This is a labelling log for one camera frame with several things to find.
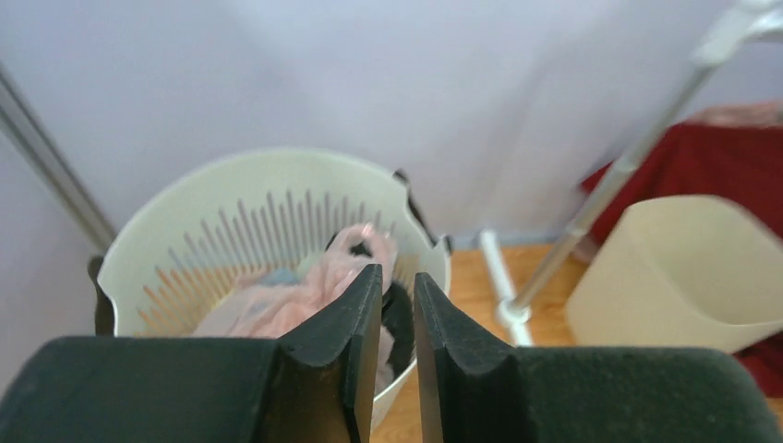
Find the blue plastic bag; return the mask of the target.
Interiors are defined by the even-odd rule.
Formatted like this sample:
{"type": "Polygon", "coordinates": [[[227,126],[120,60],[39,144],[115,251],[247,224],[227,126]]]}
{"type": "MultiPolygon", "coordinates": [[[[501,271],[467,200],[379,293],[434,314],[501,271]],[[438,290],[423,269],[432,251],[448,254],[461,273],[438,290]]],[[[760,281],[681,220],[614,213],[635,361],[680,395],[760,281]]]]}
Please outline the blue plastic bag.
{"type": "Polygon", "coordinates": [[[288,287],[296,286],[299,283],[300,279],[298,275],[293,270],[288,268],[272,269],[260,277],[257,277],[253,282],[254,285],[264,287],[288,287]]]}

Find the clothes rack pole with foot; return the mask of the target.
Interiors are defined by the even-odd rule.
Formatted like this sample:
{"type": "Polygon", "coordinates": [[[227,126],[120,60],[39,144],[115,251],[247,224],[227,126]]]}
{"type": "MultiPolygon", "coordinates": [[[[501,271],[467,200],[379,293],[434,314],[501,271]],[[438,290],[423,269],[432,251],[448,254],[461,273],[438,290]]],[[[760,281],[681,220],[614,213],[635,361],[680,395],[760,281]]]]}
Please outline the clothes rack pole with foot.
{"type": "Polygon", "coordinates": [[[496,319],[513,345],[535,344],[527,326],[534,298],[586,236],[600,213],[619,194],[682,108],[743,44],[762,40],[782,40],[780,1],[737,1],[709,27],[690,55],[688,71],[675,83],[650,127],[610,165],[596,190],[566,224],[564,232],[521,290],[517,291],[513,286],[497,233],[490,229],[480,232],[478,244],[498,299],[496,319]]]}

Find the corner aluminium profile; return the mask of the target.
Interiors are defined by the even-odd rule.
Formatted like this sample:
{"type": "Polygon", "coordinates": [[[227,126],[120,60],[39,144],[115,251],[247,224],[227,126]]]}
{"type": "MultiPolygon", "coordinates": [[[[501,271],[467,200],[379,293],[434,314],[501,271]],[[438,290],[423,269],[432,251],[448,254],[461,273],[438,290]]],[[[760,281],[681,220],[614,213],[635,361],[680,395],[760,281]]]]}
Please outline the corner aluminium profile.
{"type": "Polygon", "coordinates": [[[1,69],[1,130],[95,247],[108,250],[116,229],[78,179],[5,68],[1,69]]]}

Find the white slotted laundry basket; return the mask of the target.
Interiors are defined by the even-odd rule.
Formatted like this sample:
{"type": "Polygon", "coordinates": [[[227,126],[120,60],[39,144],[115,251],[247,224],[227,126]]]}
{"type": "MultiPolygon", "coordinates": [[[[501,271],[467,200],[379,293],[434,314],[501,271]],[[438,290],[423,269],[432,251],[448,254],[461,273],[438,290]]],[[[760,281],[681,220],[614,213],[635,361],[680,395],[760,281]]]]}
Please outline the white slotted laundry basket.
{"type": "Polygon", "coordinates": [[[183,337],[258,270],[304,272],[331,237],[368,222],[400,247],[393,279],[428,273],[451,284],[446,238],[416,213],[399,173],[326,150],[281,148],[229,157],[188,174],[121,230],[95,278],[117,337],[183,337]]]}

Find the pink garment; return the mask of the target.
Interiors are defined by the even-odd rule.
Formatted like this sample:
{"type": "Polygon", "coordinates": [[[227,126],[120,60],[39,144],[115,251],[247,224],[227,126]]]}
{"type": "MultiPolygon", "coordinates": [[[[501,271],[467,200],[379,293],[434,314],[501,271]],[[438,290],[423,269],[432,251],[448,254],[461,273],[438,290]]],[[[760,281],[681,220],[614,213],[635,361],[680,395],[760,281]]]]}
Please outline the pink garment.
{"type": "Polygon", "coordinates": [[[719,127],[782,127],[782,101],[716,105],[685,121],[719,127]]]}

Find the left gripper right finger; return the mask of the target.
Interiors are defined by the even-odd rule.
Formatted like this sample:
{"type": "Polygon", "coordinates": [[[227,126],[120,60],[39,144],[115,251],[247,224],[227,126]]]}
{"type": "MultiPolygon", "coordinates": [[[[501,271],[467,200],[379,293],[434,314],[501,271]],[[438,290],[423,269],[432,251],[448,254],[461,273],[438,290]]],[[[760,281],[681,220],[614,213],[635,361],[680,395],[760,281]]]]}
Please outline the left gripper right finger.
{"type": "Polygon", "coordinates": [[[706,348],[515,347],[415,278],[426,442],[778,442],[731,356],[706,348]]]}

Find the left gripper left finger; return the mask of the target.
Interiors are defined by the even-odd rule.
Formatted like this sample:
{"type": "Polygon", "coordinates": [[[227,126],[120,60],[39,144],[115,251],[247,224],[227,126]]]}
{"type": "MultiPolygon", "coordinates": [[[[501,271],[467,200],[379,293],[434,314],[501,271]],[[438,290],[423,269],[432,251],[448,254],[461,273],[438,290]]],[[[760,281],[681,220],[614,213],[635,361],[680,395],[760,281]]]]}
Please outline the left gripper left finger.
{"type": "Polygon", "coordinates": [[[382,273],[276,340],[63,337],[1,401],[5,442],[366,442],[382,273]]]}

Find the beige plastic trash bin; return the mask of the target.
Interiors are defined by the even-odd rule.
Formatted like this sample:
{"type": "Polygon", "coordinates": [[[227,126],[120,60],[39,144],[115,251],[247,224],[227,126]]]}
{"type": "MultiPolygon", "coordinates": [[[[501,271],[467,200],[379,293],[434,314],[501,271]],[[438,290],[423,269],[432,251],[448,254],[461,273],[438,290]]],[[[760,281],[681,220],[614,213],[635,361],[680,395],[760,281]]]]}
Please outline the beige plastic trash bin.
{"type": "Polygon", "coordinates": [[[706,196],[628,207],[564,308],[576,343],[736,353],[782,329],[782,242],[706,196]]]}

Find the pink plastic trash bag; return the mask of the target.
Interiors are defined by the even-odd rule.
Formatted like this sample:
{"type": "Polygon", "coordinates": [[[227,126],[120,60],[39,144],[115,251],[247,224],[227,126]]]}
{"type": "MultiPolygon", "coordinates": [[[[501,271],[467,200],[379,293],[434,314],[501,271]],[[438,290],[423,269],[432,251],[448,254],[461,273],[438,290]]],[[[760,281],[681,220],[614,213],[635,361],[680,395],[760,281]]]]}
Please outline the pink plastic trash bag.
{"type": "Polygon", "coordinates": [[[381,233],[392,236],[370,222],[350,225],[336,233],[339,234],[338,239],[330,250],[326,250],[325,246],[322,254],[314,256],[295,271],[300,279],[296,286],[264,287],[253,284],[257,277],[269,271],[237,278],[231,292],[199,322],[192,337],[278,339],[335,302],[364,268],[371,265],[381,267],[382,306],[382,296],[388,288],[384,279],[394,276],[394,271],[385,269],[379,258],[352,257],[336,250],[336,247],[340,244],[341,234],[351,239],[368,239],[381,233]]]}

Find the red t-shirt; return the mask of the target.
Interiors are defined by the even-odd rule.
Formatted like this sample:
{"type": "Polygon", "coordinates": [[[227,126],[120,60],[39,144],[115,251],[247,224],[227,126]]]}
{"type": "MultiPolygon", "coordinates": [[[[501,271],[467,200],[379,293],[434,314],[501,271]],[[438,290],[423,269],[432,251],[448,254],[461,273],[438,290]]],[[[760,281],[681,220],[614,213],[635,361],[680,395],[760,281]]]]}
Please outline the red t-shirt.
{"type": "MultiPolygon", "coordinates": [[[[682,123],[657,143],[590,230],[599,249],[631,205],[706,195],[735,202],[782,242],[782,132],[682,123]]],[[[782,329],[735,355],[769,397],[782,394],[782,329]]]]}

